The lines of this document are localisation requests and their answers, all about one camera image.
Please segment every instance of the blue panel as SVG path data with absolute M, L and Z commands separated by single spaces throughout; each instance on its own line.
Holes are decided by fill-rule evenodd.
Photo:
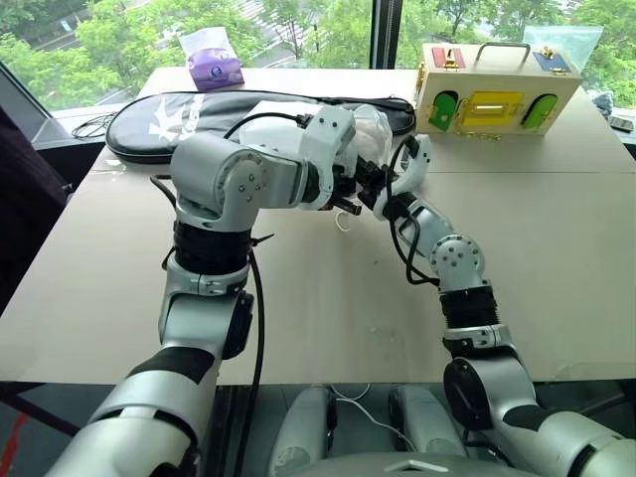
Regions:
M 541 69 L 544 72 L 549 72 L 552 68 L 559 68 L 569 73 L 569 66 L 565 63 L 565 60 L 559 53 L 555 53 L 552 58 L 546 58 L 539 52 L 533 52 L 537 62 L 541 66 Z

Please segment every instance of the table surface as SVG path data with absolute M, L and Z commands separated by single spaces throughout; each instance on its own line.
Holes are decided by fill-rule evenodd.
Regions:
M 245 69 L 245 87 L 410 98 L 413 71 Z M 194 89 L 159 69 L 140 95 Z M 636 167 L 580 90 L 545 137 L 432 137 L 423 196 L 486 255 L 500 318 L 536 381 L 636 376 Z M 0 380 L 118 382 L 158 349 L 174 213 L 167 166 L 104 149 L 0 318 Z M 439 382 L 437 292 L 408 285 L 386 223 L 364 211 L 261 211 L 264 383 Z M 252 284 L 247 289 L 253 292 Z M 220 382 L 251 381 L 255 328 Z

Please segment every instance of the white logo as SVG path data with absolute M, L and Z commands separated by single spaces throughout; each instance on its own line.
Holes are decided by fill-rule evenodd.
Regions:
M 193 96 L 190 104 L 190 113 L 185 124 L 182 123 L 182 117 L 186 106 L 181 106 L 173 114 L 168 115 L 166 112 L 166 98 L 162 97 L 154 114 L 159 125 L 150 123 L 148 125 L 148 134 L 156 134 L 168 142 L 183 141 L 192 136 L 197 130 L 204 96 L 204 94 L 195 94 Z

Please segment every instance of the window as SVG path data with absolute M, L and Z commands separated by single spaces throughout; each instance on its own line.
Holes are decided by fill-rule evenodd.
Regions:
M 245 67 L 367 68 L 372 0 L 3 0 L 0 61 L 49 110 L 128 102 L 178 37 L 224 26 Z
M 542 25 L 602 26 L 583 87 L 612 90 L 614 105 L 636 108 L 636 0 L 404 0 L 396 66 L 416 68 L 424 42 L 519 42 L 526 27 Z

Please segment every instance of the silver robot arm segment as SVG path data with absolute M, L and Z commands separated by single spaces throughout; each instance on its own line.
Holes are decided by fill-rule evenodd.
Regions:
M 386 189 L 380 191 L 382 181 L 373 179 L 374 174 L 386 171 L 364 161 L 359 161 L 364 172 L 359 171 L 358 177 L 367 190 L 359 197 L 380 219 L 389 216 L 390 207 L 401 211 L 396 227 L 409 246 L 414 225 L 405 217 L 411 215 L 419 224 L 417 254 L 439 277 L 447 320 L 443 343 L 454 358 L 444 372 L 453 416 L 465 428 L 483 431 L 520 469 L 544 477 L 633 476 L 636 441 L 575 412 L 539 406 L 508 327 L 499 322 L 490 282 L 483 278 L 481 249 L 411 192 L 425 174 L 423 162 L 430 159 L 430 142 L 420 135 L 407 149 L 409 164 L 394 182 L 394 204 L 387 202 Z
M 306 124 L 294 154 L 212 134 L 177 148 L 175 252 L 167 261 L 161 350 L 115 387 L 49 476 L 194 475 L 219 367 L 247 340 L 253 297 L 243 287 L 258 210 L 324 206 L 331 165 L 354 125 L 350 111 L 326 106 Z

